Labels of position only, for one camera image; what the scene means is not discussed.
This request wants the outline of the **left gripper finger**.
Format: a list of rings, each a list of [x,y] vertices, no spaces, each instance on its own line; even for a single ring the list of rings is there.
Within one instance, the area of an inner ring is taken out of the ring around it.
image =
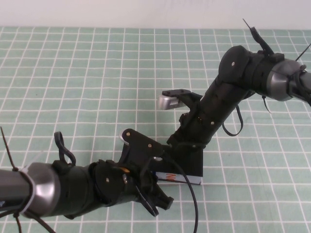
[[[143,205],[143,207],[152,215],[158,216],[159,212],[152,199],[139,187],[137,187],[137,202]]]
[[[159,185],[156,184],[152,189],[152,201],[156,207],[168,210],[170,209],[174,199],[167,196]]]

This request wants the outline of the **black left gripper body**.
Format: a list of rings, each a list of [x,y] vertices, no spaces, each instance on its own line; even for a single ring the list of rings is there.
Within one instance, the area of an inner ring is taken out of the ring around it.
[[[129,171],[127,175],[129,175],[133,180],[136,196],[135,201],[142,200],[139,192],[145,194],[151,199],[156,199],[159,197],[160,188],[157,184],[158,178],[150,170],[149,162],[146,162],[141,166],[133,162],[130,162],[129,164],[123,163],[121,167],[122,169]]]

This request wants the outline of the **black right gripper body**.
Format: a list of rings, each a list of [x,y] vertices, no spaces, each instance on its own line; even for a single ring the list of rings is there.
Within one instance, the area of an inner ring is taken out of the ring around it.
[[[180,127],[169,138],[176,138],[180,143],[207,145],[219,128],[219,110],[191,109],[180,117]]]

